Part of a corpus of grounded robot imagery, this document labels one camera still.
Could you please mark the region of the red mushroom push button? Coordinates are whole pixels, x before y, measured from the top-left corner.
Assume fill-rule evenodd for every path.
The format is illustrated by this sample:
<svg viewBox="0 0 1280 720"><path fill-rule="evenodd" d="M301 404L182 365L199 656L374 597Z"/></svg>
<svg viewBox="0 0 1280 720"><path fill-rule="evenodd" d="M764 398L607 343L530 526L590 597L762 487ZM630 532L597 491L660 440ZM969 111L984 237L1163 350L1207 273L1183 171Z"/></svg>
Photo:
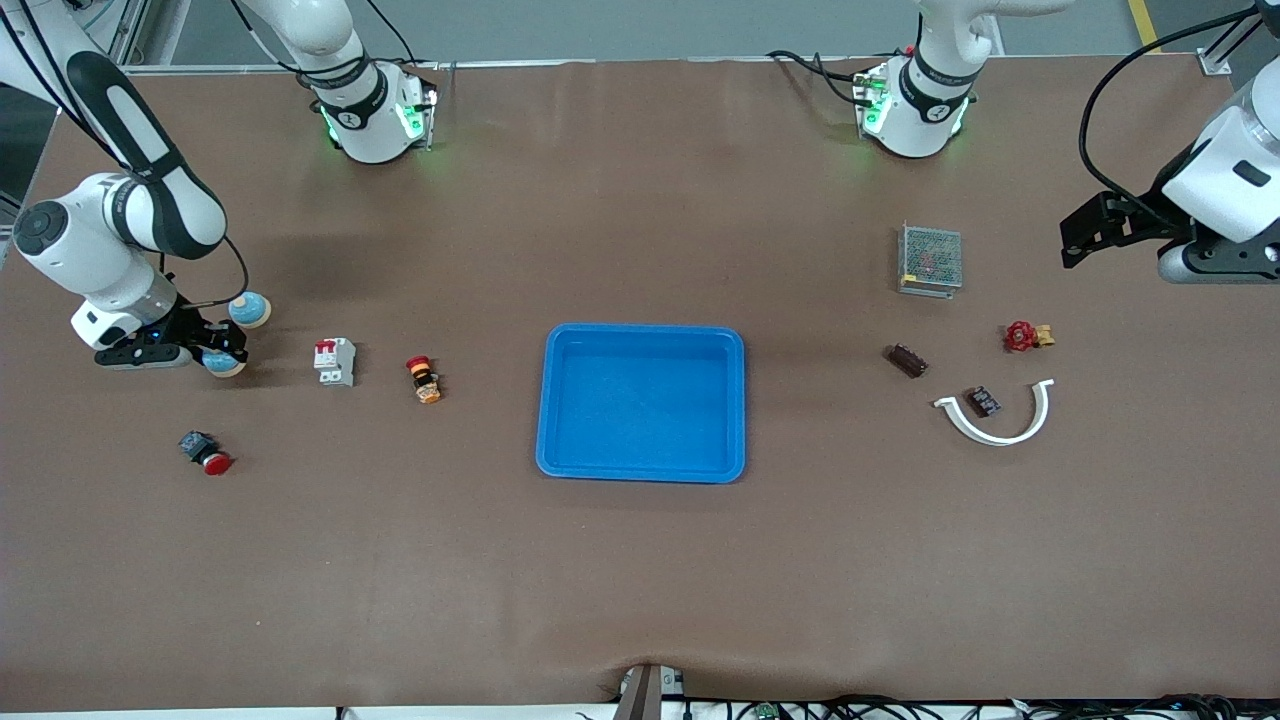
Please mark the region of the red mushroom push button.
<svg viewBox="0 0 1280 720"><path fill-rule="evenodd" d="M234 464L234 459L212 436L200 430L187 432L178 442L178 448L207 477L224 475Z"/></svg>

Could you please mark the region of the blue plastic tray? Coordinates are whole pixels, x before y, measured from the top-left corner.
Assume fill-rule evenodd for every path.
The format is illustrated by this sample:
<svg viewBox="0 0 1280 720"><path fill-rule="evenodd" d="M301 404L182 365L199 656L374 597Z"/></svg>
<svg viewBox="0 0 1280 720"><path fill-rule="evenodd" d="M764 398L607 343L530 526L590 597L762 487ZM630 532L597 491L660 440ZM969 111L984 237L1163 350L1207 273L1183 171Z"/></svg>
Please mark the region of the blue plastic tray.
<svg viewBox="0 0 1280 720"><path fill-rule="evenodd" d="M564 479L733 483L748 465L746 369L728 327L561 324L547 337L535 462Z"/></svg>

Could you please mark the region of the white red circuit breaker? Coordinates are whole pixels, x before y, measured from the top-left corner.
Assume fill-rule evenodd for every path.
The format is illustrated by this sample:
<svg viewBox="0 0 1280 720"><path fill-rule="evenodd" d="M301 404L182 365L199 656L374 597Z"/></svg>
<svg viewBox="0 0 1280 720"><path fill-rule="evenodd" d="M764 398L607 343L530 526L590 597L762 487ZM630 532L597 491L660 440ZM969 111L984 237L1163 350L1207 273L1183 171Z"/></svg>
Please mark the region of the white red circuit breaker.
<svg viewBox="0 0 1280 720"><path fill-rule="evenodd" d="M356 346L346 337L324 338L314 346L314 369L325 387L355 386Z"/></svg>

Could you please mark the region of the brown table mat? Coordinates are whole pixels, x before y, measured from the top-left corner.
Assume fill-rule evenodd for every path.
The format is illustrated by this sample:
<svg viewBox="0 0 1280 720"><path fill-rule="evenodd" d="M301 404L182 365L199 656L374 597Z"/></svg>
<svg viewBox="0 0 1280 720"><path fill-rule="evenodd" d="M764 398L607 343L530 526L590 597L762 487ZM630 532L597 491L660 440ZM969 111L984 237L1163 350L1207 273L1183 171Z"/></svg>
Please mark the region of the brown table mat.
<svg viewBox="0 0 1280 720"><path fill-rule="evenodd" d="M923 161L774 63L457 70L384 167L288 76L140 78L274 313L230 379L105 370L10 252L0 708L577 703L644 662L753 700L1280 696L1280 287L1166 283L1153 243L1061 266L1107 65L992 61ZM899 292L904 225L963 236L954 299ZM1056 345L1006 351L1018 320ZM543 474L567 322L739 332L744 474ZM932 406L1012 437L1044 379L1010 447Z"/></svg>

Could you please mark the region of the white half-round pipe clamp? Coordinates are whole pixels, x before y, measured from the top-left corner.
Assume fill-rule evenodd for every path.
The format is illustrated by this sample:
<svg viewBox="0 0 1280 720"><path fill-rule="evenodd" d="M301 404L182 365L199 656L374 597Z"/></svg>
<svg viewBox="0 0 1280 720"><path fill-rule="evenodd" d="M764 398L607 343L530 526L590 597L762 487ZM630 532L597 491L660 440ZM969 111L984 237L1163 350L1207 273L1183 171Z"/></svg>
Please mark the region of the white half-round pipe clamp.
<svg viewBox="0 0 1280 720"><path fill-rule="evenodd" d="M1050 389L1055 386L1055 379L1044 379L1030 387L1033 400L1036 401L1030 423L1020 434L1012 437L992 436L974 425L955 396L937 398L932 406L940 409L951 425L970 441L987 447L1010 447L1036 437L1043 429L1050 418Z"/></svg>

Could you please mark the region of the metal mesh power supply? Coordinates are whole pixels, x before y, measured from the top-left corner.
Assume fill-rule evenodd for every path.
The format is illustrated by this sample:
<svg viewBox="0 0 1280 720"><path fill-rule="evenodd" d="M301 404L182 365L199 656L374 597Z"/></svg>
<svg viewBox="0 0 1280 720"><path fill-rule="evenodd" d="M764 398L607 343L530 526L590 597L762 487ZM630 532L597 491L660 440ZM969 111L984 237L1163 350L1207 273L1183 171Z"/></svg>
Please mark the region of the metal mesh power supply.
<svg viewBox="0 0 1280 720"><path fill-rule="evenodd" d="M899 234L900 293L951 300L963 287L963 236L904 225Z"/></svg>

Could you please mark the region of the orange emergency stop switch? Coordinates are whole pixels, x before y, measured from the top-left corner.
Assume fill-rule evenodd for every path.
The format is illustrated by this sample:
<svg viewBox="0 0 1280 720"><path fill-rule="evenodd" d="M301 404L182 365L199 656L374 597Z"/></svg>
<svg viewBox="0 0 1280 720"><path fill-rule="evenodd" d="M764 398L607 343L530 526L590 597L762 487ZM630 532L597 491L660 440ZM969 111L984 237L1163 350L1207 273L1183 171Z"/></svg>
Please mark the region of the orange emergency stop switch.
<svg viewBox="0 0 1280 720"><path fill-rule="evenodd" d="M404 363L413 382L413 392L421 404L435 404L442 398L439 375L429 356L417 355Z"/></svg>

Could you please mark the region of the aluminium frame post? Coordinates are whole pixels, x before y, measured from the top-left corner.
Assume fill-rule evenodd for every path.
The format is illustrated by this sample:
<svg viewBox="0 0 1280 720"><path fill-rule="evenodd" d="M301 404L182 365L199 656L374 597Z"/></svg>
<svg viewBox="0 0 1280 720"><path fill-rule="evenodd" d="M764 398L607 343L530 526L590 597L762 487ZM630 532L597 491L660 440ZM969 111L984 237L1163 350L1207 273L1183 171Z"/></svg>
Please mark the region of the aluminium frame post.
<svg viewBox="0 0 1280 720"><path fill-rule="evenodd" d="M1196 50L1206 76L1230 76L1233 54L1262 29L1280 42L1280 0L1247 0L1235 19L1222 18L1219 24L1222 33L1207 47Z"/></svg>
<svg viewBox="0 0 1280 720"><path fill-rule="evenodd" d="M169 67L191 6L192 0L93 0L83 27L122 65Z"/></svg>

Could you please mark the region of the silver table edge rail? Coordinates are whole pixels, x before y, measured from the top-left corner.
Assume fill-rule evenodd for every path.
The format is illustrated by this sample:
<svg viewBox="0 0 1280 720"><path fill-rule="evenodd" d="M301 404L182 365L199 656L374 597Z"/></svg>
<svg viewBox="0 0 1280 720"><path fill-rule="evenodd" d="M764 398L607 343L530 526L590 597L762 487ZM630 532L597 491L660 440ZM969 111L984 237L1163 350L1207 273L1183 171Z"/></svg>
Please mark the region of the silver table edge rail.
<svg viewBox="0 0 1280 720"><path fill-rule="evenodd" d="M881 61L887 61L887 56L826 56L823 63L828 72L836 67L852 67L861 69L873 67ZM664 58L658 60L598 60L598 59L543 59L543 60L489 60L489 61L417 61L410 64L412 69L454 72L463 69L524 69L562 65L595 65L595 64L636 64L636 63L772 63L790 61L787 58L751 55L751 56L689 56ZM275 64L204 64L204 65L125 65L122 70L127 76L253 76L269 73L285 73L284 68Z"/></svg>

